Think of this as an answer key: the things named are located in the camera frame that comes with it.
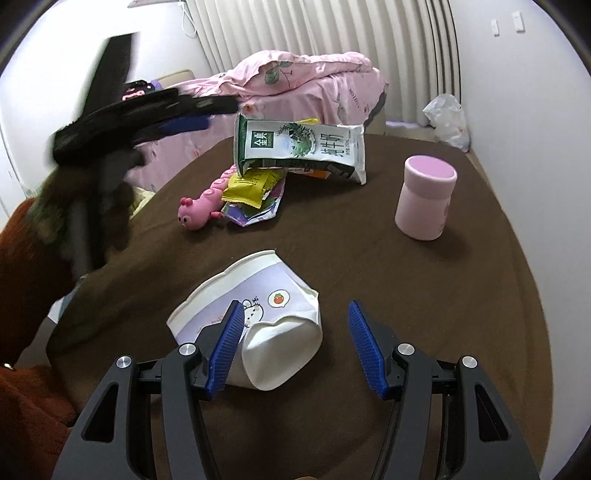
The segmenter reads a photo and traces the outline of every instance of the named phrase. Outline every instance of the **white curtain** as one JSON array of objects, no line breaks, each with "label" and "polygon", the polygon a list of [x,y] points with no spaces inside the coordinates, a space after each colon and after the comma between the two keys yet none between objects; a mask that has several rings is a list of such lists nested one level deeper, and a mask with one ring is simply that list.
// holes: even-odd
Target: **white curtain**
[{"label": "white curtain", "polygon": [[389,120],[427,124],[432,98],[460,98],[449,0],[187,0],[215,72],[259,50],[358,51],[388,82]]}]

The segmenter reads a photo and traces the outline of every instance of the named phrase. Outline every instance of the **pink caterpillar toy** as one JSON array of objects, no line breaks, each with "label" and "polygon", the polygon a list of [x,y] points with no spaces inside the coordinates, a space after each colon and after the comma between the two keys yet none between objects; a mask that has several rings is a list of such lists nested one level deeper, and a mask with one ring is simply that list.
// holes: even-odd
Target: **pink caterpillar toy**
[{"label": "pink caterpillar toy", "polygon": [[210,218],[220,218],[219,211],[224,204],[222,193],[228,187],[228,181],[236,173],[236,166],[222,173],[222,176],[214,180],[212,185],[196,199],[181,198],[181,206],[178,208],[178,221],[187,230],[199,230]]}]

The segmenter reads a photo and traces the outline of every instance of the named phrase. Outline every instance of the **white wall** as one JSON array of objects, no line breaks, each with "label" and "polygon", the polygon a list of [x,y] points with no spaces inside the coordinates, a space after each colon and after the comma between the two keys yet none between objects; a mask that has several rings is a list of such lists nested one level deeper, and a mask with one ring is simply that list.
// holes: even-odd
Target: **white wall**
[{"label": "white wall", "polygon": [[[554,411],[542,478],[551,479],[591,424],[591,78],[532,0],[450,3],[473,149],[521,242],[548,323]],[[517,10],[525,34],[515,32]]]},{"label": "white wall", "polygon": [[62,0],[36,23],[2,74],[0,128],[27,188],[36,188],[49,172],[47,140],[76,119],[83,85],[107,37],[140,32],[130,80],[184,69],[196,77],[212,74],[199,40],[181,29],[178,4],[128,4]]},{"label": "white wall", "polygon": [[17,179],[4,142],[0,136],[0,230],[4,228],[8,216],[25,199],[25,194]]}]

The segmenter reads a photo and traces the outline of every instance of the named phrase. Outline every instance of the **plastic bag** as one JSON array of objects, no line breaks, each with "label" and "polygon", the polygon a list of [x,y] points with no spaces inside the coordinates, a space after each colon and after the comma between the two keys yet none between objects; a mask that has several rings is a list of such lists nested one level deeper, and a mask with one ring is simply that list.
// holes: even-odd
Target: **plastic bag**
[{"label": "plastic bag", "polygon": [[433,99],[423,110],[431,125],[435,127],[435,136],[452,147],[470,150],[470,135],[466,127],[466,115],[460,102],[450,93],[444,93]]}]

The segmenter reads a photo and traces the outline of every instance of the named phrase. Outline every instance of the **snack wrapper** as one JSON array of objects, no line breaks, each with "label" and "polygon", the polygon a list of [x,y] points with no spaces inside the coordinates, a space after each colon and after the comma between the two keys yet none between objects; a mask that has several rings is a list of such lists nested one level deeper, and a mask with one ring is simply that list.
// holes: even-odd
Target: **snack wrapper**
[{"label": "snack wrapper", "polygon": [[249,168],[303,168],[364,184],[363,125],[274,122],[237,115],[234,163],[240,175]]},{"label": "snack wrapper", "polygon": [[262,201],[260,209],[255,209],[244,203],[227,202],[222,208],[224,217],[240,226],[248,226],[253,223],[270,220],[277,214],[279,203],[285,190],[285,177],[283,177],[273,189],[268,192],[269,195]]},{"label": "snack wrapper", "polygon": [[264,196],[284,175],[283,170],[252,168],[243,176],[232,175],[228,188],[224,190],[222,200],[225,202],[245,203],[260,209]]}]

